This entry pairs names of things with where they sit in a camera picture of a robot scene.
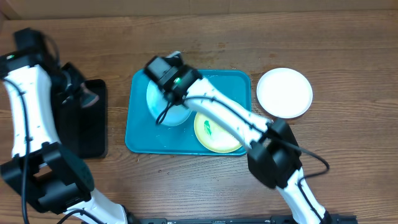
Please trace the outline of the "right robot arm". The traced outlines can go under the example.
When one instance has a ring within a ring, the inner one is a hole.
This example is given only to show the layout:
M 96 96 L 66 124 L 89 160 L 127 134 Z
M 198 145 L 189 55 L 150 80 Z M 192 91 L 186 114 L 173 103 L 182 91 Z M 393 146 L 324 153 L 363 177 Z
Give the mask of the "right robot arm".
M 279 191 L 296 223 L 331 223 L 317 202 L 300 161 L 301 148 L 282 119 L 271 121 L 254 114 L 220 93 L 197 69 L 170 66 L 154 79 L 169 106 L 184 105 L 227 130 L 248 152 L 248 167 L 263 185 Z

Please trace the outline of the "yellow-green plate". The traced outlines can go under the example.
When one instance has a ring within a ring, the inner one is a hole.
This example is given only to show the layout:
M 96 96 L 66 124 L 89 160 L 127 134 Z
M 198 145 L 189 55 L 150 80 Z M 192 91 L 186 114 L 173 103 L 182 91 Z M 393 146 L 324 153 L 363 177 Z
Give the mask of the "yellow-green plate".
M 193 128 L 198 141 L 212 152 L 226 154 L 242 146 L 233 135 L 201 113 L 195 115 Z

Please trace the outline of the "white plate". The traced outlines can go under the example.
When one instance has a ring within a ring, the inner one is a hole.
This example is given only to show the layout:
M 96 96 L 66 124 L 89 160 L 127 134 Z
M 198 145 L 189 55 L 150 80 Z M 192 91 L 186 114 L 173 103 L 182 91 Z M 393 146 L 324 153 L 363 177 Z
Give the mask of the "white plate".
M 256 87 L 259 104 L 269 114 L 284 119 L 297 118 L 309 109 L 313 101 L 310 82 L 291 68 L 269 70 Z

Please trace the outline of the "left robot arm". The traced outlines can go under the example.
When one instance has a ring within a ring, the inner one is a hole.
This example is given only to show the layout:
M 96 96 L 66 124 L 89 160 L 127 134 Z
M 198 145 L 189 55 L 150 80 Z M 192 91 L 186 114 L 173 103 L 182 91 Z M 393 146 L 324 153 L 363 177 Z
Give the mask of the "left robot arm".
M 51 55 L 34 49 L 1 56 L 14 125 L 12 159 L 1 165 L 1 177 L 21 196 L 25 223 L 28 205 L 85 223 L 137 223 L 123 205 L 95 189 L 89 167 L 58 136 L 52 98 L 80 100 L 80 77 L 71 64 L 59 67 Z

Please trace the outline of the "light blue plate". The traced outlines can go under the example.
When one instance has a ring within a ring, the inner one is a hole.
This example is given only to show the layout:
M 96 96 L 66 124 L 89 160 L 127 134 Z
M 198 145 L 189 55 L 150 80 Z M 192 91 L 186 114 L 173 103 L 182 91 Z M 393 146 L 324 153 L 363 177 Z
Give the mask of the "light blue plate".
M 147 107 L 155 119 L 157 119 L 161 112 L 166 109 L 168 104 L 167 100 L 164 99 L 163 94 L 158 89 L 158 86 L 151 80 L 147 86 L 146 101 Z M 188 119 L 191 112 L 191 110 L 187 109 L 183 105 L 172 106 L 168 110 L 165 119 L 161 124 L 166 126 L 178 126 Z

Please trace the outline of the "dark bow-shaped sponge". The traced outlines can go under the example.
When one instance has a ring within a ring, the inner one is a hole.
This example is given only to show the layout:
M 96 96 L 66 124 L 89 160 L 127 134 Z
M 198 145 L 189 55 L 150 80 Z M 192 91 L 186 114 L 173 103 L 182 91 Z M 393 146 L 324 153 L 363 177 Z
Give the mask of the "dark bow-shaped sponge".
M 80 105 L 82 108 L 88 108 L 93 106 L 98 100 L 99 96 L 89 90 L 85 83 L 80 85 L 81 95 L 80 95 Z

